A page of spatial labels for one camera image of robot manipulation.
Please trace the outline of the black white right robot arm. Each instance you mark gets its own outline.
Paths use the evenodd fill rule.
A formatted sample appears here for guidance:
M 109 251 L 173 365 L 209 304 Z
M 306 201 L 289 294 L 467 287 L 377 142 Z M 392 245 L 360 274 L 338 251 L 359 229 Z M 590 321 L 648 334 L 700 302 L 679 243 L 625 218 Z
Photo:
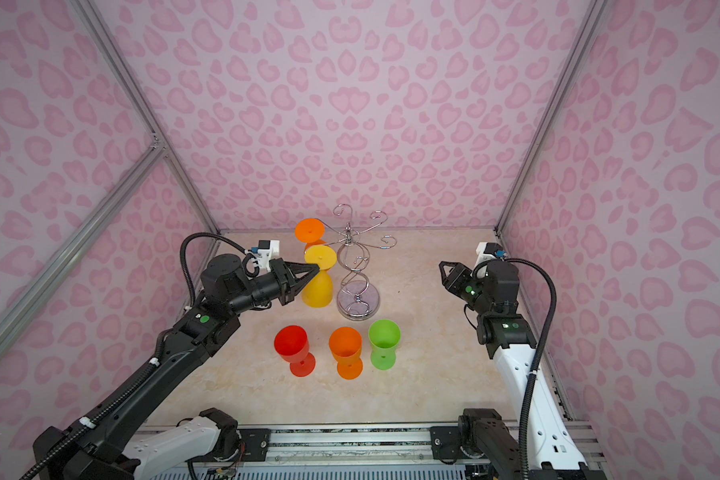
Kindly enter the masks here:
M 443 287 L 476 313 L 477 340 L 511 394 L 518 421 L 512 434 L 496 411 L 466 409 L 458 420 L 460 448 L 485 458 L 492 479 L 603 479 L 605 473 L 588 465 L 569 434 L 541 369 L 557 299 L 550 299 L 540 334 L 518 311 L 523 263 L 493 257 L 473 268 L 439 264 Z

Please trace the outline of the orange plastic wine glass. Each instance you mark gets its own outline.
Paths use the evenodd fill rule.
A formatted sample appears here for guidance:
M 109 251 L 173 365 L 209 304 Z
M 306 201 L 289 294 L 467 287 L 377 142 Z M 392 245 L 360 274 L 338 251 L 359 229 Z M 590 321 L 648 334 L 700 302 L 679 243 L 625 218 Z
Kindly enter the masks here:
M 313 246 L 324 245 L 324 234 L 325 225 L 316 218 L 304 219 L 294 228 L 294 235 L 299 242 L 304 244 L 304 250 L 308 250 Z
M 362 336 L 351 327 L 335 330 L 329 338 L 329 349 L 337 362 L 337 372 L 345 380 L 354 380 L 363 371 Z

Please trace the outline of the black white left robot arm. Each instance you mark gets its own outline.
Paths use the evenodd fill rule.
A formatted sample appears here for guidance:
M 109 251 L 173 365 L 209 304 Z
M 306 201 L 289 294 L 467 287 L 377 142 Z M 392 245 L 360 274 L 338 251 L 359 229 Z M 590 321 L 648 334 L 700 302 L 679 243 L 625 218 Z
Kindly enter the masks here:
M 142 461 L 125 449 L 138 428 L 194 370 L 239 329 L 243 313 L 287 305 L 319 273 L 316 264 L 271 260 L 251 277 L 234 254 L 213 258 L 201 274 L 200 298 L 162 331 L 151 357 L 123 384 L 66 429 L 49 427 L 33 443 L 26 479 L 133 479 Z

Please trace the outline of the green plastic wine glass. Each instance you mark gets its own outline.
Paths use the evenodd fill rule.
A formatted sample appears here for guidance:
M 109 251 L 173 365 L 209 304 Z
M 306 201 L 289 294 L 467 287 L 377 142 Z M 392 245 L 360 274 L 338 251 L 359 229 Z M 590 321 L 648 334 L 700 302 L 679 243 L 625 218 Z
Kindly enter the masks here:
M 401 340 L 400 327 L 388 319 L 377 320 L 368 331 L 372 346 L 371 362 L 378 370 L 389 370 L 396 362 L 396 349 Z

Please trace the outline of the yellow plastic wine glass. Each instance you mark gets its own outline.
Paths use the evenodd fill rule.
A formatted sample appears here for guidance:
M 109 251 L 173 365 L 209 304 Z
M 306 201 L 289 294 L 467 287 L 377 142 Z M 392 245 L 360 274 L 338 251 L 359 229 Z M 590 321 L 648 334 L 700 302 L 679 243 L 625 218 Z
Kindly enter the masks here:
M 319 273 L 301 293 L 303 302 L 312 308 L 328 306 L 333 298 L 333 281 L 328 271 L 336 264 L 337 254 L 329 246 L 315 245 L 304 253 L 305 262 L 319 267 Z

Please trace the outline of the red plastic wine glass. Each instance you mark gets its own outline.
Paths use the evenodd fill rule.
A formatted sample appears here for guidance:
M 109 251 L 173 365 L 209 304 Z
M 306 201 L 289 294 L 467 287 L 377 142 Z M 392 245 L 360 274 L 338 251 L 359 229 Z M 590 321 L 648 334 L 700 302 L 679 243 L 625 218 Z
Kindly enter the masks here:
M 310 352 L 307 332 L 302 327 L 289 325 L 280 330 L 274 339 L 274 349 L 289 364 L 294 376 L 306 377 L 314 371 L 316 360 Z

